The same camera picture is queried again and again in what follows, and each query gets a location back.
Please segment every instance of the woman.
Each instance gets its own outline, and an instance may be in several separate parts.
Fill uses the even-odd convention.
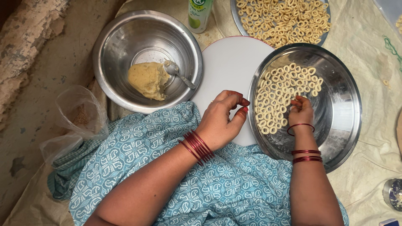
[[[297,96],[296,101],[291,103],[294,106],[289,114],[289,125],[312,124],[313,109],[310,101]],[[224,147],[238,135],[246,120],[249,104],[250,102],[243,98],[242,94],[227,90],[221,92],[205,111],[195,130],[196,134],[212,151]],[[230,120],[229,111],[235,109],[237,105],[243,107]],[[318,150],[310,126],[297,125],[293,127],[293,133],[295,150]],[[191,144],[186,140],[183,142],[184,144],[177,144],[113,188],[96,207],[85,225],[152,225],[169,198],[174,198],[171,197],[172,193],[200,157],[195,158],[193,153],[196,152]],[[295,154],[294,158],[302,156],[319,156],[319,154]],[[252,204],[255,206],[247,208],[257,210],[258,203]],[[293,166],[290,208],[292,225],[344,225],[335,193],[323,164],[318,161],[298,162]],[[226,215],[229,219],[231,214],[235,213],[221,215]],[[252,225],[253,220],[250,219],[244,225]],[[286,224],[286,222],[272,222],[268,218],[261,220],[265,222],[263,225]]]

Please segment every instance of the concrete wall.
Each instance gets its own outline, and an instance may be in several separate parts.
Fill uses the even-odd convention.
[[[0,223],[43,163],[57,95],[93,80],[91,51],[124,0],[23,0],[0,33]]]

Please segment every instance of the green string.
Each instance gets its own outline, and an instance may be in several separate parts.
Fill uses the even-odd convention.
[[[391,40],[385,35],[383,35],[382,37],[385,37],[384,38],[385,48],[389,49],[391,51],[392,55],[398,56],[399,70],[402,72],[402,57],[398,54],[395,47],[391,44]]]

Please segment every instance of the blue and white fabric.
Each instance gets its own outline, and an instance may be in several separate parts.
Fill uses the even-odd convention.
[[[75,225],[84,225],[114,187],[178,144],[200,120],[193,102],[119,120],[84,166],[74,188],[69,207]],[[194,165],[154,225],[291,225],[291,162],[273,160],[257,145],[229,143],[215,155],[204,166]],[[348,225],[346,210],[339,206]]]

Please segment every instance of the dough crumb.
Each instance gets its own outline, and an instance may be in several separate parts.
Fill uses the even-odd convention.
[[[128,70],[129,83],[144,97],[158,101],[167,97],[163,92],[169,77],[163,64],[156,62],[134,64]]]

